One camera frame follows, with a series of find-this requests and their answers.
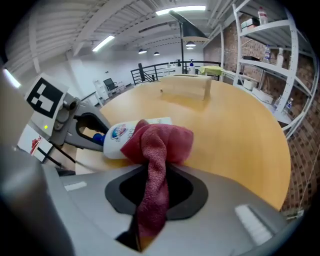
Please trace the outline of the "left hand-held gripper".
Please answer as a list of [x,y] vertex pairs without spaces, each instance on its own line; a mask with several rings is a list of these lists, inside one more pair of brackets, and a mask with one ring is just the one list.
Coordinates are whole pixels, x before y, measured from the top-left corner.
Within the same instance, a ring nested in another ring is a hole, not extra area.
[[78,128],[107,133],[111,127],[102,113],[90,104],[80,104],[79,98],[68,93],[68,86],[45,73],[38,75],[24,99],[32,107],[28,124],[44,139],[56,146],[67,143],[79,149],[97,152],[103,146],[72,130]]

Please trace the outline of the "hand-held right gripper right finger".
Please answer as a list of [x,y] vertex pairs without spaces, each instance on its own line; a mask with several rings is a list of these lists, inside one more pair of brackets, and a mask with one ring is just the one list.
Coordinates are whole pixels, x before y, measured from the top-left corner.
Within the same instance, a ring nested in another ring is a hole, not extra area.
[[191,218],[167,221],[145,256],[269,256],[296,225],[238,182],[209,172],[173,165],[204,182],[208,199]]

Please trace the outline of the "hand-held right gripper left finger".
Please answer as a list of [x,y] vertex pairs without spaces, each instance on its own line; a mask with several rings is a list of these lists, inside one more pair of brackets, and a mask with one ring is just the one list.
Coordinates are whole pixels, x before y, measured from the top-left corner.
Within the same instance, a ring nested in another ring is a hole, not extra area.
[[139,256],[137,207],[147,167],[131,165],[106,172],[61,177],[67,199],[66,227],[77,256]]

